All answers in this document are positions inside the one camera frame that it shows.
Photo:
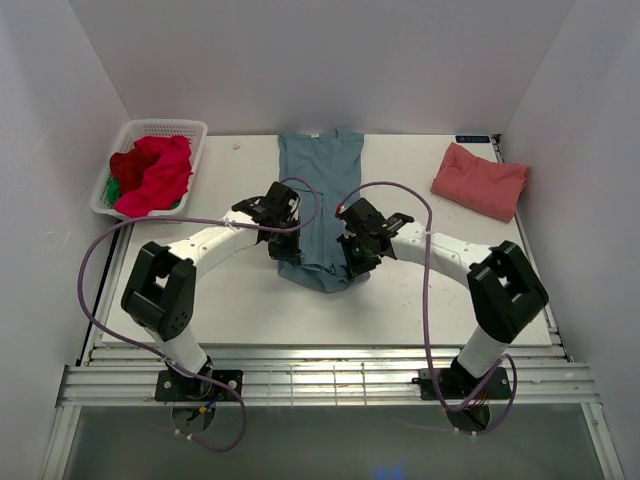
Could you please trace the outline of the blue t shirt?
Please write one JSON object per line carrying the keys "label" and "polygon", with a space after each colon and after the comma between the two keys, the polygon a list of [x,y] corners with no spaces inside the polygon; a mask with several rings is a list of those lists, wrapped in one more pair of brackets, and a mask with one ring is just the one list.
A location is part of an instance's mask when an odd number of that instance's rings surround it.
{"label": "blue t shirt", "polygon": [[278,264],[278,274],[302,287],[325,294],[344,291],[352,284],[337,238],[343,224],[335,217],[338,204],[361,183],[364,135],[336,129],[317,136],[281,133],[279,176],[296,177],[299,216],[311,223],[299,232],[301,263]]}

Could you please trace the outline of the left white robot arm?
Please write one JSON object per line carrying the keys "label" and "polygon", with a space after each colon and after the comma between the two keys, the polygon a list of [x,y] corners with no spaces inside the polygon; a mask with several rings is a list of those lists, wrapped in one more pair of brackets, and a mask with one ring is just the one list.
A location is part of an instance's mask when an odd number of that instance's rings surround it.
{"label": "left white robot arm", "polygon": [[198,281],[213,268],[260,242],[270,257],[301,259],[297,207],[300,197],[275,182],[264,196],[231,207],[219,225],[204,228],[168,245],[145,244],[129,275],[121,308],[155,340],[168,358],[169,381],[190,399],[212,387],[212,362],[190,327]]}

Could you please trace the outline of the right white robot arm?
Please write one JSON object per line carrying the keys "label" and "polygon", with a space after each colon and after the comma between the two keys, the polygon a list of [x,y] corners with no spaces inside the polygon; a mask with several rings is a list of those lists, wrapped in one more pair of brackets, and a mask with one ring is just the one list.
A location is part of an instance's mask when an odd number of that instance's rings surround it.
{"label": "right white robot arm", "polygon": [[355,279],[387,257],[422,265],[465,287],[477,327],[450,367],[437,374],[442,393],[474,397],[488,384],[487,372],[507,347],[544,310],[549,295],[519,245],[474,244],[431,233],[413,217],[386,218],[368,200],[338,207],[344,223],[338,238],[346,271]]}

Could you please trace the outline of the white plastic basket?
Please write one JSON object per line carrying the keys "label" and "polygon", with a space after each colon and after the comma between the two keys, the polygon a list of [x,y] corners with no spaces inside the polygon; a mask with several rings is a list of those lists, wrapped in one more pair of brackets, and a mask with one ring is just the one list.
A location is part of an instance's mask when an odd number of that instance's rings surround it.
{"label": "white plastic basket", "polygon": [[189,161],[192,174],[187,183],[187,192],[179,202],[174,204],[172,209],[150,212],[151,216],[181,215],[185,211],[188,203],[190,196],[189,191],[194,183],[207,134],[208,126],[204,122],[197,120],[142,119],[132,120],[124,124],[113,143],[111,153],[107,157],[108,162],[101,169],[97,177],[89,201],[91,209],[96,214],[108,215],[120,220],[126,219],[126,216],[114,208],[116,198],[115,189],[111,188],[111,185],[114,185],[109,165],[111,155],[114,153],[128,153],[134,148],[136,141],[147,136],[162,138],[181,136],[188,140],[191,150]]}

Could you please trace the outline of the magenta t shirt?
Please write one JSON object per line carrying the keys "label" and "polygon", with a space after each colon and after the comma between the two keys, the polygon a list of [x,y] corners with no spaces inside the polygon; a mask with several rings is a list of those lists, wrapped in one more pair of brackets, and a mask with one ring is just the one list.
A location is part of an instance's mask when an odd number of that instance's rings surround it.
{"label": "magenta t shirt", "polygon": [[181,136],[147,136],[136,141],[135,147],[156,153],[159,159],[145,171],[141,186],[121,194],[114,208],[126,217],[144,217],[151,211],[172,209],[187,192],[187,183],[192,174],[188,140]]}

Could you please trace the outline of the blue table label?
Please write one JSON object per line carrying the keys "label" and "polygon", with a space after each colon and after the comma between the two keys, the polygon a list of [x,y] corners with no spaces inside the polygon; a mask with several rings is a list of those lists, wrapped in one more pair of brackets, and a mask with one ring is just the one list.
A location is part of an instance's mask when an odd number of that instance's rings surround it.
{"label": "blue table label", "polygon": [[491,139],[487,135],[456,135],[455,141],[460,144],[489,144]]}

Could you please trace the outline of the folded salmon t shirt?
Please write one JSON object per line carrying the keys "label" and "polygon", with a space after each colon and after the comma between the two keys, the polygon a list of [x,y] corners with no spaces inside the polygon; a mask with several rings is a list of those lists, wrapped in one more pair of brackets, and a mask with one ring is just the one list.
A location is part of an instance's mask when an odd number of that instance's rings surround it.
{"label": "folded salmon t shirt", "polygon": [[431,184],[431,192],[476,213],[509,223],[516,215],[530,168],[490,162],[451,143]]}

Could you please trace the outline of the dark red t shirt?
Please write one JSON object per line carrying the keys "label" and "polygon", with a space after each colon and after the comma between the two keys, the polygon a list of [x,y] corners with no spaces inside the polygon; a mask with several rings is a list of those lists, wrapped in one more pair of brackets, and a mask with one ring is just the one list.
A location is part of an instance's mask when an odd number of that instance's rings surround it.
{"label": "dark red t shirt", "polygon": [[122,195],[137,190],[143,181],[145,171],[159,159],[156,153],[149,153],[137,147],[126,153],[114,153],[109,161],[111,175],[119,183]]}

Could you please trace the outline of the green garment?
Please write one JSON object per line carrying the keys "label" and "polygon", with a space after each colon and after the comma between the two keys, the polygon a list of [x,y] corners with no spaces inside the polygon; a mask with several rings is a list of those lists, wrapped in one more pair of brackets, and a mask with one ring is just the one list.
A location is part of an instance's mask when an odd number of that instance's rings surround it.
{"label": "green garment", "polygon": [[120,183],[116,178],[111,177],[106,184],[106,200],[108,205],[113,208],[120,197]]}

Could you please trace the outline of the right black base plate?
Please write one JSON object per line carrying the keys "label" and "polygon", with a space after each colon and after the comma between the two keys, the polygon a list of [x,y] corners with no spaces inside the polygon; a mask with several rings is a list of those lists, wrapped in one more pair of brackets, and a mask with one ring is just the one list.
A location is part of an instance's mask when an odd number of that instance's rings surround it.
{"label": "right black base plate", "polygon": [[[435,384],[438,384],[441,394],[446,400],[463,400],[474,391],[481,380],[452,368],[436,368],[435,379],[432,379],[430,371],[424,368],[418,371],[417,376],[411,382],[419,386],[422,400],[437,399]],[[507,400],[511,393],[507,371],[503,367],[498,367],[476,397],[488,400]]]}

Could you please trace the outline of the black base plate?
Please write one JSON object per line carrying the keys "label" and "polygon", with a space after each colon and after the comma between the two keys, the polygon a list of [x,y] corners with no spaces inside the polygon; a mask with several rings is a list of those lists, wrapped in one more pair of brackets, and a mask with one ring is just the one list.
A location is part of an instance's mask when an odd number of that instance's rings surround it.
{"label": "black base plate", "polygon": [[[437,399],[435,384],[438,384],[441,394],[446,400],[463,400],[474,391],[481,380],[452,368],[436,368],[435,379],[432,379],[430,371],[424,368],[418,371],[417,376],[411,382],[419,386],[422,400]],[[498,367],[476,397],[488,400],[507,400],[511,393],[507,371],[503,367]]]}
{"label": "black base plate", "polygon": [[[212,371],[211,377],[229,387],[240,395],[244,372],[242,370]],[[186,377],[173,369],[166,369],[158,374],[154,400],[158,402],[196,402],[217,398],[219,401],[234,401],[235,397],[226,389],[212,386],[208,382]]]}

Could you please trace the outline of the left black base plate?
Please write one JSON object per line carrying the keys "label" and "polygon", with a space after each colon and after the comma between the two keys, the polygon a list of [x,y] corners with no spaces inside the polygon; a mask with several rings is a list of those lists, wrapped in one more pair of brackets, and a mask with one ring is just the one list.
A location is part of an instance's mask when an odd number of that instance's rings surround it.
{"label": "left black base plate", "polygon": [[[212,371],[211,377],[229,387],[240,395],[244,372],[242,370]],[[208,382],[186,377],[173,369],[166,369],[158,374],[154,400],[158,402],[196,402],[217,398],[219,401],[234,401],[235,397],[226,389],[212,386]]]}

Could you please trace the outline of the aluminium rail frame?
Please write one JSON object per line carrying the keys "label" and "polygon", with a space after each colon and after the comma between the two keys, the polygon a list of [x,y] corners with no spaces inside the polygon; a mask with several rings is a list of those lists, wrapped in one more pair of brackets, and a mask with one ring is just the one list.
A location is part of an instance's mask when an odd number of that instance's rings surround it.
{"label": "aluminium rail frame", "polygon": [[[97,318],[139,341],[150,340],[121,311],[125,275],[142,236],[184,235],[197,227],[139,227],[120,234]],[[422,268],[385,261],[370,280],[341,294],[298,287],[276,273],[263,245],[236,254],[198,285],[192,327],[215,367],[244,372],[247,406],[411,405],[412,378],[426,365],[421,327]],[[475,328],[465,288],[430,276],[429,324],[434,363],[449,364]],[[569,361],[545,312],[509,350],[520,404],[597,403],[584,363]],[[95,329],[82,363],[65,374],[64,406],[153,405],[163,362]]]}

